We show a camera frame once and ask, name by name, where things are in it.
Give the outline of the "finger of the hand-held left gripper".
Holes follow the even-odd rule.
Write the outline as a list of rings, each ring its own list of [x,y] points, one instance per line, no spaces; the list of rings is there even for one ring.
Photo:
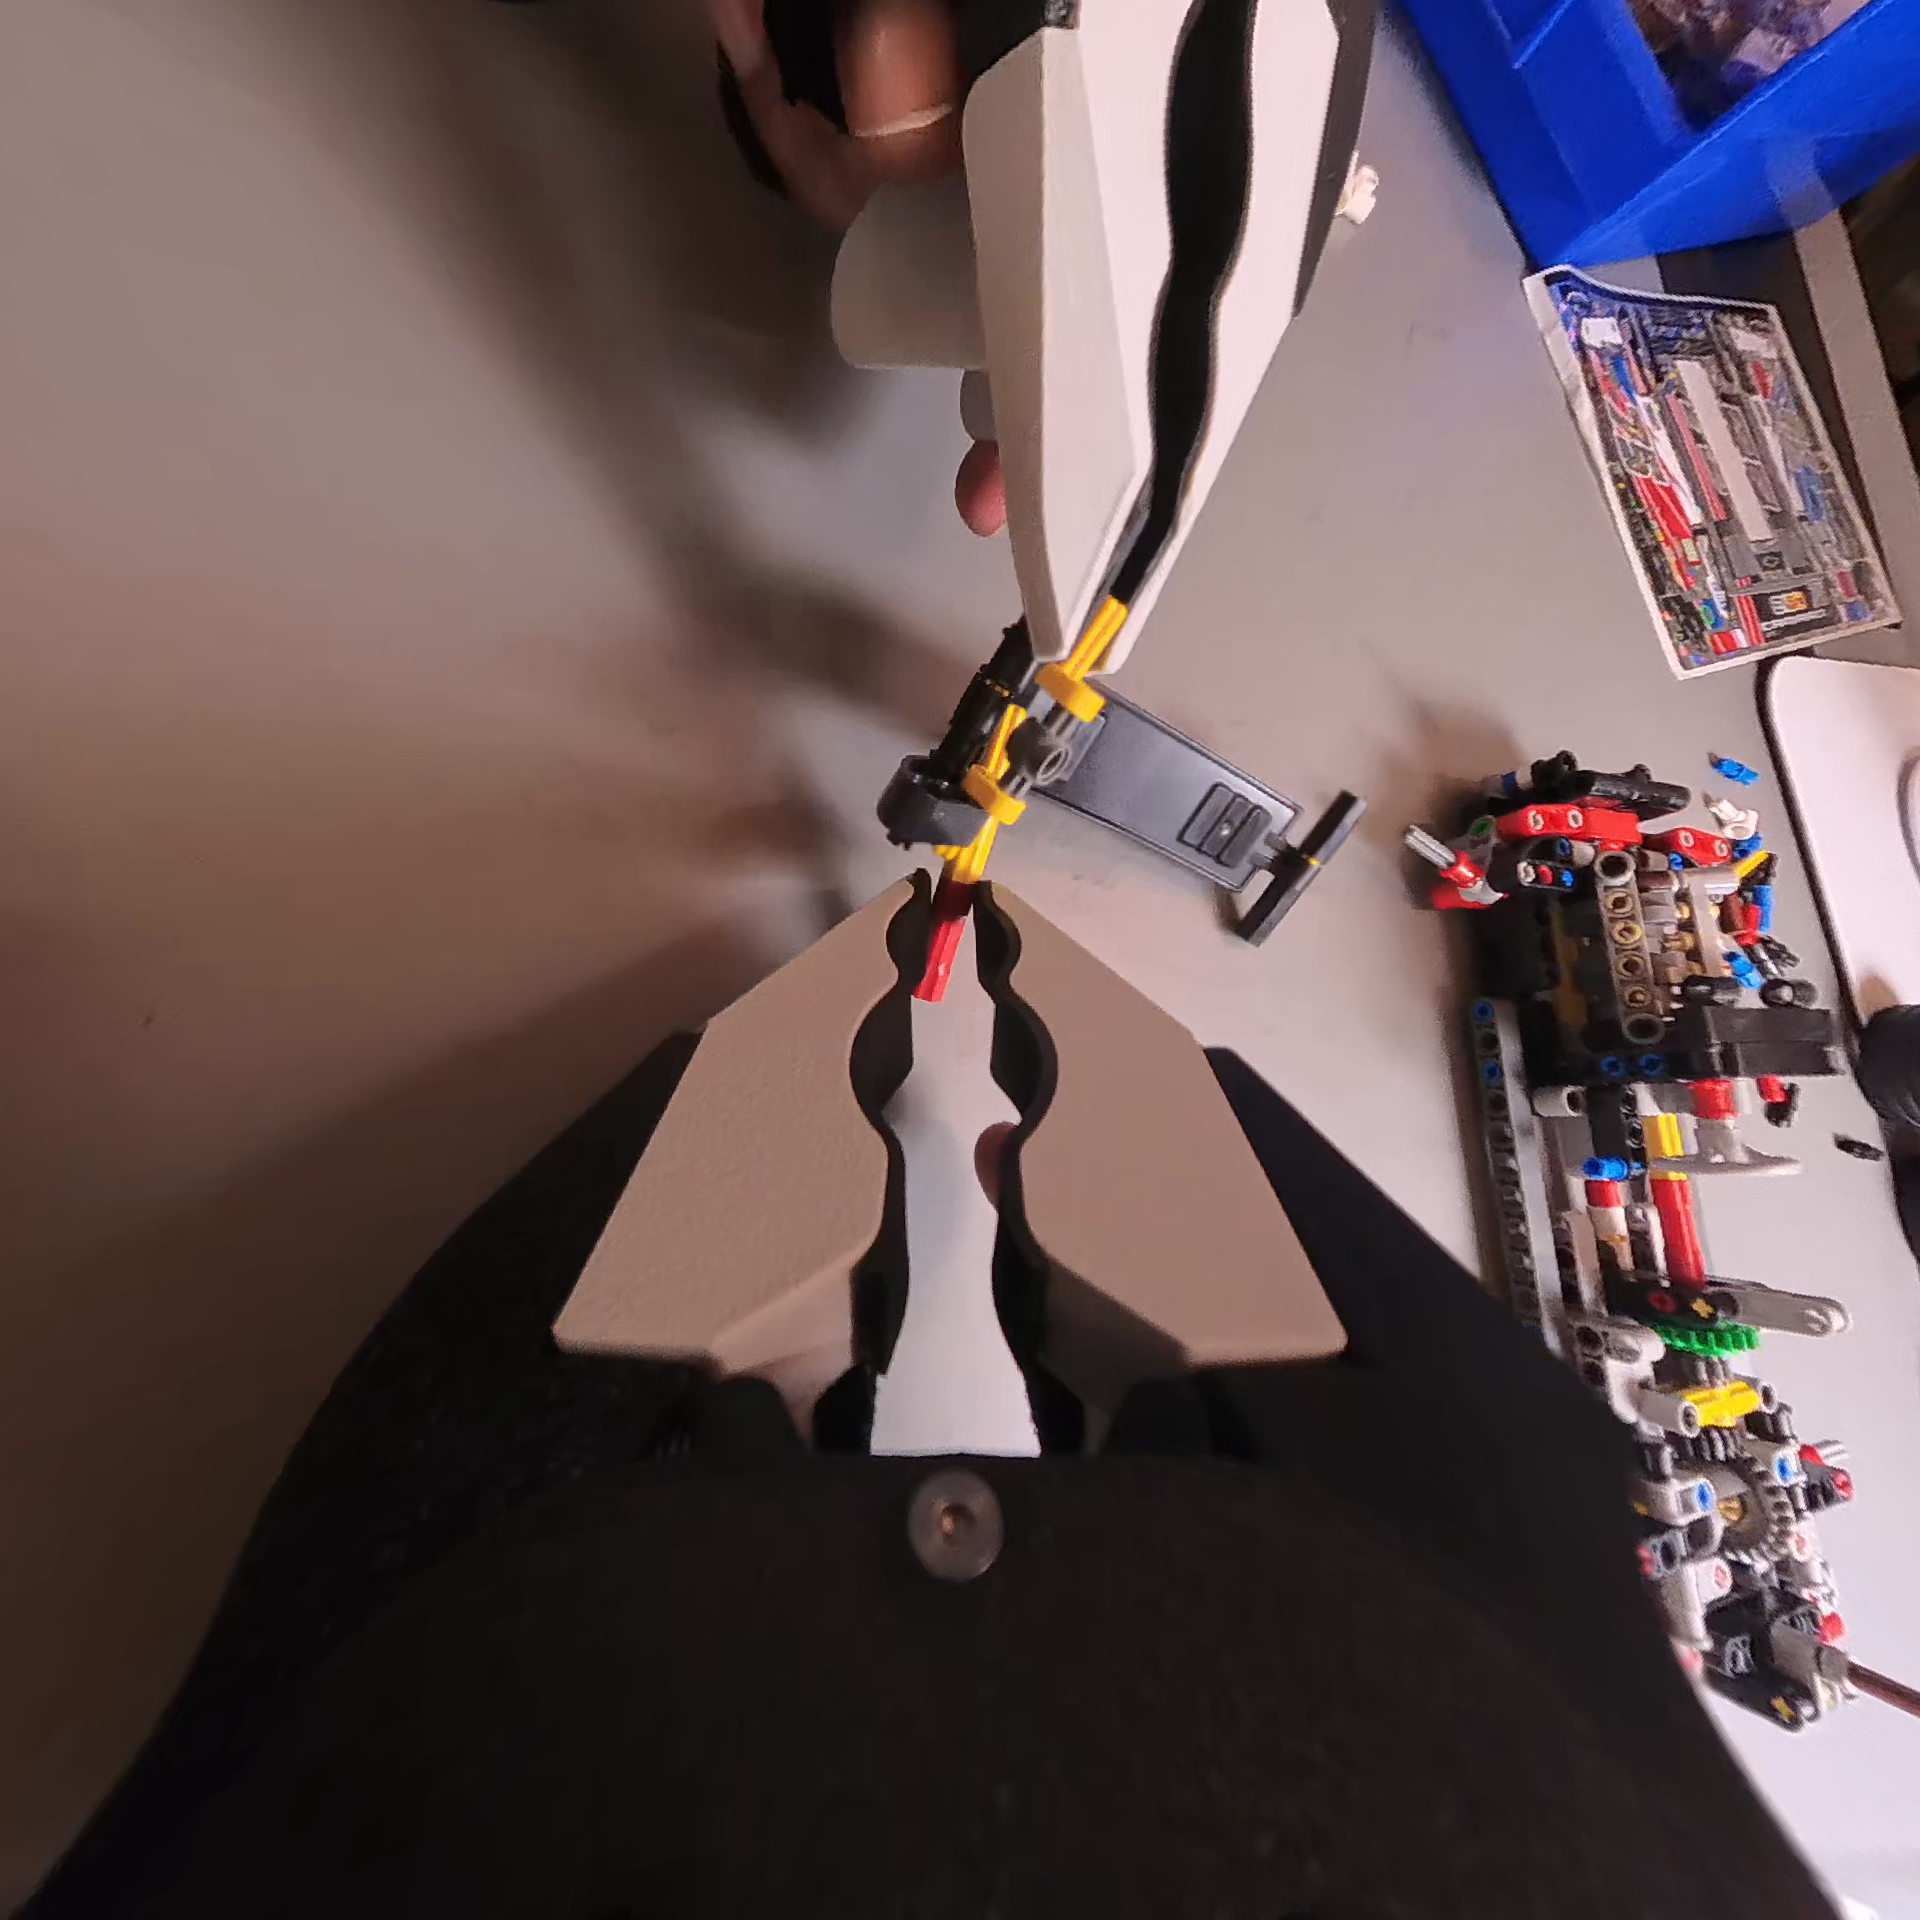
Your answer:
[[[963,4],[977,311],[1038,661],[1128,661],[1231,424],[1228,4]]]
[[[1110,4],[1110,253],[1134,468],[1110,548],[1146,621],[1348,189],[1378,4]]]

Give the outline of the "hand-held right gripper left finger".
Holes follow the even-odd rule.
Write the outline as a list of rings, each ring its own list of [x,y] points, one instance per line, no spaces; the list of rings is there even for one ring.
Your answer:
[[[922,877],[716,1016],[552,1332],[566,1354],[774,1388],[818,1450],[870,1450],[911,1290],[905,1149]]]

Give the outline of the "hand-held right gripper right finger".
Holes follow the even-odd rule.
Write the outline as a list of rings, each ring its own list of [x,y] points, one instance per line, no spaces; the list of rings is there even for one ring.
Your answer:
[[[986,882],[977,976],[1011,1101],[992,1298],[1043,1453],[1142,1386],[1321,1362],[1348,1336],[1214,1065],[1178,1018]]]

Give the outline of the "red lego axle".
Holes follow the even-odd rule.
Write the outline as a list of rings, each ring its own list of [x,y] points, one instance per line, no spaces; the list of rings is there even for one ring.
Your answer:
[[[971,920],[977,882],[947,871],[934,892],[928,952],[914,989],[916,1002],[939,1003],[954,978],[959,949]]]

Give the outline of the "dark lego panel assembly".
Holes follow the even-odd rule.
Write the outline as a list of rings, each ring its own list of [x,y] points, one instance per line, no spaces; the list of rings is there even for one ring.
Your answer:
[[[1214,885],[1231,933],[1262,947],[1356,834],[1366,801],[1340,792],[1298,829],[1294,801],[1099,688],[1095,669],[1122,620],[1111,599],[1056,664],[1038,661],[1023,620],[1008,627],[942,738],[899,764],[881,828],[894,845],[938,848],[947,892],[964,893],[996,834],[1047,802]]]

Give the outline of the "lego car chassis build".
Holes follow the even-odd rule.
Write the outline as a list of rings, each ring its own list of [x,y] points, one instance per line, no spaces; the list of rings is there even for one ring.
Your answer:
[[[1819,1522],[1857,1500],[1844,1445],[1802,1433],[1767,1337],[1852,1327],[1825,1288],[1716,1259],[1705,1191],[1783,1181],[1767,1149],[1841,1026],[1775,933],[1764,834],[1643,764],[1561,753],[1403,848],[1470,938],[1463,1003],[1504,1296],[1635,1441],[1639,1570],[1707,1689],[1787,1732],[1916,1687],[1849,1645]]]

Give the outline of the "person's left hand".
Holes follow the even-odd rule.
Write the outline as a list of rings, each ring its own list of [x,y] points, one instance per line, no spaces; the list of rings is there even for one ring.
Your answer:
[[[847,232],[881,185],[963,171],[964,75],[942,3],[706,3],[751,171]]]

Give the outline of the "blue plastic bin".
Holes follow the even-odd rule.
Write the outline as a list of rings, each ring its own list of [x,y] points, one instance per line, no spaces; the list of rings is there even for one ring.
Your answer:
[[[1700,131],[1626,4],[1403,8],[1536,264],[1785,233],[1916,156],[1916,3],[1825,3],[1827,37]]]

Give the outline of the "clear plastic bag of parts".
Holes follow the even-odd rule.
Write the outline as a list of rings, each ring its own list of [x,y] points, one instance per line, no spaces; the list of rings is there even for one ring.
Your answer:
[[[1627,3],[1681,114],[1707,128],[1830,32],[1825,3]]]

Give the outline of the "black rounded object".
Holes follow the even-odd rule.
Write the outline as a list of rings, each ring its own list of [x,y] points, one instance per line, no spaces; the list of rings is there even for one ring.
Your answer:
[[[1857,1081],[1889,1144],[1896,1208],[1919,1259],[1919,1003],[1873,1016],[1859,1035]]]

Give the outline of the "white round plate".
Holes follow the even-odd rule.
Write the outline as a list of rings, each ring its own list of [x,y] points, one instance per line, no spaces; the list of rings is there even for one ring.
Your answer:
[[[1919,1002],[1919,669],[1790,656],[1761,713],[1844,999]]]

